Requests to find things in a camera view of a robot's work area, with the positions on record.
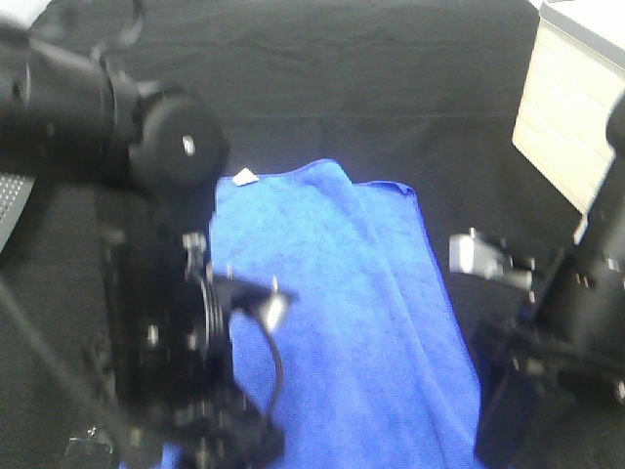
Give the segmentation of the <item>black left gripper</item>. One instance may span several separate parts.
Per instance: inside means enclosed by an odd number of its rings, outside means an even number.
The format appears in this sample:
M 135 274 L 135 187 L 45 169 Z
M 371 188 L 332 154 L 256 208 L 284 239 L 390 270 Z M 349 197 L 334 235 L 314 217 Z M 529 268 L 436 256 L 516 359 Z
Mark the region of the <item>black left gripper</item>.
M 115 468 L 152 468 L 168 444 L 181 468 L 267 468 L 284 453 L 285 434 L 273 420 L 284 383 L 273 333 L 244 315 L 258 326 L 273 364 L 268 402 L 259 407 L 234 373 L 230 324 L 237 313 L 224 312 L 213 277 L 191 289 L 179 313 L 164 308 L 150 318 L 119 309 L 110 331 L 83 349 Z

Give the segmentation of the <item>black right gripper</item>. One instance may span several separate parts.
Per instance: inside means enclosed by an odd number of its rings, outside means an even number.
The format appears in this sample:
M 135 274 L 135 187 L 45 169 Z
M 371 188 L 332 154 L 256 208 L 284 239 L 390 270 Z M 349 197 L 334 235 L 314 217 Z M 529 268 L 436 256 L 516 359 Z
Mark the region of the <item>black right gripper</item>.
M 528 308 L 479 319 L 476 455 L 508 468 L 551 395 L 618 400 L 624 382 L 624 278 L 569 273 Z

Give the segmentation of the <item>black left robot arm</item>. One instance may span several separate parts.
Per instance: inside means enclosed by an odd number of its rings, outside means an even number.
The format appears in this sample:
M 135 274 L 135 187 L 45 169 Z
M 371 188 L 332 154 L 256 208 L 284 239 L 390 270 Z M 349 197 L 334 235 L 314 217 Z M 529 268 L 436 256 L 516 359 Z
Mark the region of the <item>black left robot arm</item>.
M 229 147 L 203 100 L 114 70 L 112 47 L 82 57 L 1 23 L 1 168 L 96 190 L 107 330 L 83 349 L 87 383 L 71 383 L 97 414 L 64 464 L 150 468 L 168 444 L 184 468 L 265 468 L 284 452 L 272 409 L 238 384 L 230 321 L 271 315 L 293 295 L 213 271 L 209 228 Z

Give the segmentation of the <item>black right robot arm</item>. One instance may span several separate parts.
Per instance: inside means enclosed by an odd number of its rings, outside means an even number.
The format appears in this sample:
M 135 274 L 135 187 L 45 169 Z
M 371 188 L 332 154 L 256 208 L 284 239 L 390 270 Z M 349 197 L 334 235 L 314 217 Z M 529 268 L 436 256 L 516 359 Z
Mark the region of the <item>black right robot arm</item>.
M 572 241 L 535 258 L 494 236 L 472 232 L 449 246 L 456 271 L 523 291 L 505 318 L 483 314 L 474 339 L 481 384 L 476 455 L 488 468 L 509 467 L 541 394 L 578 396 L 624 387 L 624 102 L 605 136 L 614 158 Z

